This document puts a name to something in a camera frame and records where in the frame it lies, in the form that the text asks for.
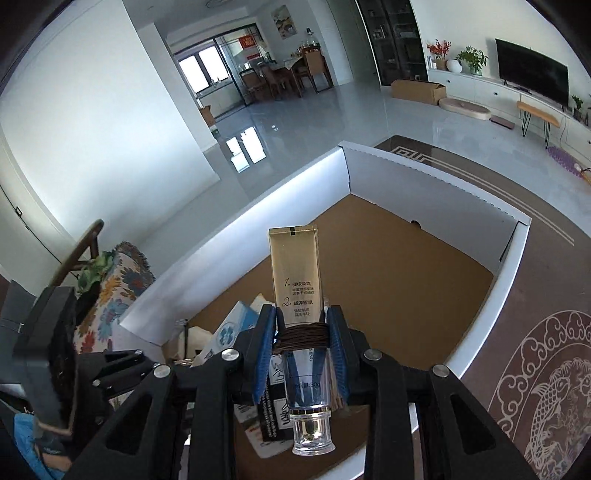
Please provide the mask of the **wooden dining table set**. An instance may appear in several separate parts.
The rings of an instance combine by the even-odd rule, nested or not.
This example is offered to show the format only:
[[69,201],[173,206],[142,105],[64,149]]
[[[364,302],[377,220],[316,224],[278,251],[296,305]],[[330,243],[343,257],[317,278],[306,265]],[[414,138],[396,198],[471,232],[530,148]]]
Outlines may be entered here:
[[256,101],[276,100],[286,92],[301,98],[305,82],[315,93],[335,87],[328,61],[318,44],[298,48],[294,56],[283,63],[259,62],[254,68],[240,71],[239,79]]

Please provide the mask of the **brown cardboard box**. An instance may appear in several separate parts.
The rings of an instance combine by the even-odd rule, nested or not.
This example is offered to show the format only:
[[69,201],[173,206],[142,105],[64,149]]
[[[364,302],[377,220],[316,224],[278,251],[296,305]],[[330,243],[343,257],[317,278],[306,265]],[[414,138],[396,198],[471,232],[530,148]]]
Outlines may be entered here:
[[391,83],[392,97],[437,106],[447,97],[446,87],[439,83],[417,80],[394,80]]

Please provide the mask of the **white round vase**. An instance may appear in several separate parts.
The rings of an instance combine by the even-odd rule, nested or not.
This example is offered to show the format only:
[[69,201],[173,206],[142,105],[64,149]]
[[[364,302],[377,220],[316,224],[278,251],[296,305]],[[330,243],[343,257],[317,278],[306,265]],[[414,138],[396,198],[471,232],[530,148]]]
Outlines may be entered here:
[[453,73],[462,73],[463,72],[463,66],[459,60],[449,59],[446,62],[446,66],[450,72],[453,72]]

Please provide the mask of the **round beige floor cushion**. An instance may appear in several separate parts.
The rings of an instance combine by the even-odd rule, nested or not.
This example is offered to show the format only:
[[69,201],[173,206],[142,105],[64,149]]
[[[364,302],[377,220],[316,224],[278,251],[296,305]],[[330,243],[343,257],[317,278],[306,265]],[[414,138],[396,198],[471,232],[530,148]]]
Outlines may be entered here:
[[492,117],[491,111],[481,105],[456,99],[452,97],[446,97],[439,100],[438,105],[440,108],[460,115],[464,115],[473,119],[489,121]]

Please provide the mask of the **gold cosmetic tube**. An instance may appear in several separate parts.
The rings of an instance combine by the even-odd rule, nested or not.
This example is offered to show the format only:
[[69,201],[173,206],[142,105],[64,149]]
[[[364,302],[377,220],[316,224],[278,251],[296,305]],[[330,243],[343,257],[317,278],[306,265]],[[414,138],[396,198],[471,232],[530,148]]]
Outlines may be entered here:
[[283,363],[293,453],[312,457],[335,450],[331,432],[329,326],[325,322],[318,229],[313,225],[269,231],[276,343]]

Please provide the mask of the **floral cushion chair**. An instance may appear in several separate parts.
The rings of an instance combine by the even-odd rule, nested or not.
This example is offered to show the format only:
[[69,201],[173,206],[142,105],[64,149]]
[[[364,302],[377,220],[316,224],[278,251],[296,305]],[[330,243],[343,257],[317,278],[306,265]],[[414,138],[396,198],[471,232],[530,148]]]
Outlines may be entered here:
[[74,347],[80,354],[113,351],[114,333],[122,315],[155,281],[146,257],[123,241],[101,251],[102,220],[93,222],[50,281],[60,286],[67,276],[77,279]]

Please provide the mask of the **white tv cabinet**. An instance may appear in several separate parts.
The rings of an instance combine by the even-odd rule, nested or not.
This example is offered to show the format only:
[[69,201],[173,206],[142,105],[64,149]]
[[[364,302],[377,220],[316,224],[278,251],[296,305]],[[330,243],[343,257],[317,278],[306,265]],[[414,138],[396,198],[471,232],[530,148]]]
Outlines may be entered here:
[[449,97],[485,106],[494,115],[514,122],[518,127],[523,120],[523,111],[517,105],[519,101],[551,115],[557,120],[558,126],[550,126],[550,142],[585,165],[590,165],[590,128],[563,112],[561,108],[486,77],[430,69],[428,79],[444,85]]

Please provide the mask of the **black rectangular box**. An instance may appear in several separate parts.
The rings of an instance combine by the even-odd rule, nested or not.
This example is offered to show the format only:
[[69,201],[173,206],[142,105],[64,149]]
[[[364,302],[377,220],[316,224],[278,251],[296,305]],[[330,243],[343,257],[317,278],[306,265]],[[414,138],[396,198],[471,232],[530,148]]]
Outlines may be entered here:
[[263,441],[276,442],[294,439],[294,422],[290,420],[284,388],[283,361],[280,355],[270,357],[270,368],[266,376],[266,389],[257,407],[259,427]]

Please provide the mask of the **green potted plant left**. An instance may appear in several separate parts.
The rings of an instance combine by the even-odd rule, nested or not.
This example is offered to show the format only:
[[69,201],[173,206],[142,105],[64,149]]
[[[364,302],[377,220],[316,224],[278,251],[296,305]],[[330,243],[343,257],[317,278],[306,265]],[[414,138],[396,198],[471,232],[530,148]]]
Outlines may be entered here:
[[460,51],[456,59],[464,64],[467,65],[469,71],[473,75],[481,75],[483,73],[483,69],[488,65],[489,57],[484,53],[483,50],[472,47],[470,45],[466,46],[462,51]]

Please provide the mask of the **small potted plant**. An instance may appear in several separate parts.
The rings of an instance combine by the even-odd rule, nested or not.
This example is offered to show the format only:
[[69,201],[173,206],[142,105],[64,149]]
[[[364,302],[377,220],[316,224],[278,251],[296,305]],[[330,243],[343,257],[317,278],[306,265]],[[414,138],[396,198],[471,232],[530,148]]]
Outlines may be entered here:
[[583,119],[582,109],[584,105],[584,101],[578,97],[577,95],[572,96],[573,101],[573,117],[577,121],[581,121]]

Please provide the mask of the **dark glass display cabinet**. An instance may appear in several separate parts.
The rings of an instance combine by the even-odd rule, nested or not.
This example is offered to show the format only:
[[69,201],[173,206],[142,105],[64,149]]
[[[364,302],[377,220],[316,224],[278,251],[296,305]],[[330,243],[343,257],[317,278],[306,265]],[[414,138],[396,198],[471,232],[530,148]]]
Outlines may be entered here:
[[394,80],[426,81],[427,68],[417,21],[408,0],[360,0],[378,76],[383,86]]

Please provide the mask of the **black flat television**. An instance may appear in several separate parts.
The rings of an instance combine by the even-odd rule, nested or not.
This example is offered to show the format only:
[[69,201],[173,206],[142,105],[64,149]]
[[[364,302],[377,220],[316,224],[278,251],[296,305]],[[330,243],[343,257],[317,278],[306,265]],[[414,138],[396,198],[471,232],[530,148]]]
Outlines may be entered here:
[[534,91],[561,107],[569,103],[568,67],[523,46],[496,39],[499,76],[502,80]]

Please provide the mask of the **red flower bouquet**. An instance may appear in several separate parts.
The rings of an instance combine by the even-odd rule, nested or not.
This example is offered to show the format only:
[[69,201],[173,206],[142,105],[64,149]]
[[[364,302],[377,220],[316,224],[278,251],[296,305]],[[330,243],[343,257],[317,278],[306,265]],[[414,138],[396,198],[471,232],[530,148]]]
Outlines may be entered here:
[[452,43],[448,40],[438,40],[427,43],[427,49],[438,70],[447,71],[448,56]]

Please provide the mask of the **wooden bench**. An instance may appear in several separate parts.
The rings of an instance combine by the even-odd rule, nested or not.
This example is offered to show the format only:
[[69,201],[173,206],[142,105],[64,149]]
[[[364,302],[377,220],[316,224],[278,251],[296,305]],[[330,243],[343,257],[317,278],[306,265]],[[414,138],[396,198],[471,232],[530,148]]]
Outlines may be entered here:
[[531,120],[533,118],[537,118],[542,121],[543,136],[545,139],[548,139],[550,137],[550,132],[552,128],[560,128],[560,121],[550,113],[547,113],[523,101],[517,101],[516,105],[517,109],[521,113],[521,131],[523,137],[527,135],[531,124]]

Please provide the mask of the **framed wall painting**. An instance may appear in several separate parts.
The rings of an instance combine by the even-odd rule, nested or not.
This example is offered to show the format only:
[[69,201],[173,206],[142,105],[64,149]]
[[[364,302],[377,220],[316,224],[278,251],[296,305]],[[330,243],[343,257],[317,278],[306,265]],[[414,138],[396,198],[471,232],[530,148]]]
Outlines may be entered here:
[[274,9],[271,12],[271,18],[281,39],[287,39],[297,34],[297,28],[294,26],[294,20],[290,16],[287,5]]

